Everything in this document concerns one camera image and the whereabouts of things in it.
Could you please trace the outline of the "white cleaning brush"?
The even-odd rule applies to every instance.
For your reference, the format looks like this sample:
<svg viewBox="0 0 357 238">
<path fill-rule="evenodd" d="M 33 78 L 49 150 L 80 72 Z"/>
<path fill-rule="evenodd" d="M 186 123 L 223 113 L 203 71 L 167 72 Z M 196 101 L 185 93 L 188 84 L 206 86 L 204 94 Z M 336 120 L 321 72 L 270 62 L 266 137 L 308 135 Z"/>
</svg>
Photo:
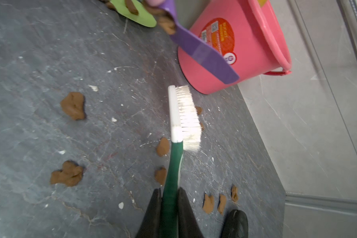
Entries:
<svg viewBox="0 0 357 238">
<path fill-rule="evenodd" d="M 189 86 L 168 87 L 171 155 L 160 218 L 161 238 L 178 237 L 178 190 L 184 151 L 198 152 L 202 128 Z"/>
</svg>

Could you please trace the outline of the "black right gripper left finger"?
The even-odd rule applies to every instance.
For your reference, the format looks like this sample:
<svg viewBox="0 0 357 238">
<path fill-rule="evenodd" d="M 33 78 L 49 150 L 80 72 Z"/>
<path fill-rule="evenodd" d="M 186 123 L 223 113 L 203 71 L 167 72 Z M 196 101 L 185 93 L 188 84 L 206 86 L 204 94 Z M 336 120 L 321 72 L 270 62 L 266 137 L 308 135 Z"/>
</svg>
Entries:
<svg viewBox="0 0 357 238">
<path fill-rule="evenodd" d="M 154 189 L 136 238 L 158 238 L 162 195 L 161 189 Z"/>
</svg>

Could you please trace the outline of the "purple trowel pink handle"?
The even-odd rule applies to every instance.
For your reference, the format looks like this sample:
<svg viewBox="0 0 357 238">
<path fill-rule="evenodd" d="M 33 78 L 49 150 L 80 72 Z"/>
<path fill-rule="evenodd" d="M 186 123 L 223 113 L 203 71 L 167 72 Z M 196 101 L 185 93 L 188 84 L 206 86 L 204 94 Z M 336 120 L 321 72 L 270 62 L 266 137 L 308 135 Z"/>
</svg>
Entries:
<svg viewBox="0 0 357 238">
<path fill-rule="evenodd" d="M 174 1 L 143 3 L 153 10 L 162 11 L 163 16 L 173 21 L 174 34 L 170 35 L 171 40 L 208 72 L 225 84 L 234 83 L 240 78 L 218 51 L 180 25 Z"/>
</svg>

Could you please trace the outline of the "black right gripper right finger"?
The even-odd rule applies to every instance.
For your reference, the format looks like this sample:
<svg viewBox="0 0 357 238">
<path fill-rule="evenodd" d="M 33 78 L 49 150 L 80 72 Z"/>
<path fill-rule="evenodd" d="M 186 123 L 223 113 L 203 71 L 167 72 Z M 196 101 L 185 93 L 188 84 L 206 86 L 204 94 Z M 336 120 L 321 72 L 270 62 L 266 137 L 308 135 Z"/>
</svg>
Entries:
<svg viewBox="0 0 357 238">
<path fill-rule="evenodd" d="M 180 187 L 178 190 L 178 237 L 179 238 L 204 238 L 197 220 L 192 211 L 186 191 Z"/>
</svg>

